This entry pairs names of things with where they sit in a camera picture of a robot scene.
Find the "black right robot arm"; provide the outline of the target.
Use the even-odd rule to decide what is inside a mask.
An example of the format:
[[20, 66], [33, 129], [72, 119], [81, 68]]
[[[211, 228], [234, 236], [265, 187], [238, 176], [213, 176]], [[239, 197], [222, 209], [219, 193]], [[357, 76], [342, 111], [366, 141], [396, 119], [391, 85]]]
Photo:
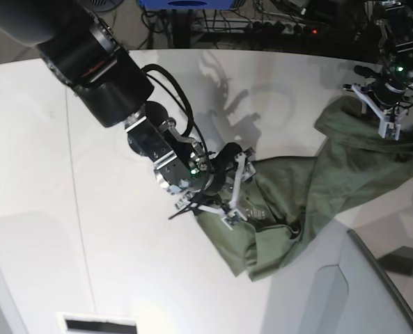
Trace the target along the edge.
[[[124, 124], [131, 149], [152, 161], [169, 193], [188, 192], [200, 201], [242, 179], [242, 148], [229, 143], [211, 157], [203, 137], [191, 135], [192, 106], [175, 78], [157, 64], [139, 67], [109, 26], [78, 1], [0, 1], [0, 31], [38, 50], [103, 127]], [[170, 94], [187, 118], [184, 132], [151, 100], [152, 71], [171, 83]]]

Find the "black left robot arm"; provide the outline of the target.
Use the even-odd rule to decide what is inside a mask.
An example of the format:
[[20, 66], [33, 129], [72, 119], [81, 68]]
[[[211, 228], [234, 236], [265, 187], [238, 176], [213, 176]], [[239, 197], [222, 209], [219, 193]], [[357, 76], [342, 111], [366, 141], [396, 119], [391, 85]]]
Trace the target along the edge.
[[398, 106], [413, 86], [413, 19], [404, 1], [379, 1], [373, 6], [371, 20], [379, 28], [378, 42], [381, 70], [355, 66], [354, 72], [372, 79], [361, 92], [380, 110]]

